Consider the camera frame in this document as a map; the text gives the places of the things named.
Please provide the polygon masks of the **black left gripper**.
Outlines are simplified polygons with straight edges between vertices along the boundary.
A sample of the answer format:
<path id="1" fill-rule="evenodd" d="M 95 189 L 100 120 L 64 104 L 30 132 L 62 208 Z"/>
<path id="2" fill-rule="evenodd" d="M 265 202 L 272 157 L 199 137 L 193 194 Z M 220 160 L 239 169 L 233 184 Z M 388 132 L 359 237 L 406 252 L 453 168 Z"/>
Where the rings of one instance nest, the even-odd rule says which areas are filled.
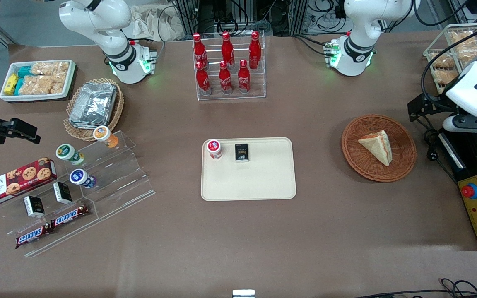
<path id="1" fill-rule="evenodd" d="M 423 94 L 419 94 L 407 104 L 407 111 L 410 122 L 426 115 L 449 113 L 449 116 L 456 116 L 460 113 L 457 104 L 448 96 L 430 96 L 427 101 Z"/>

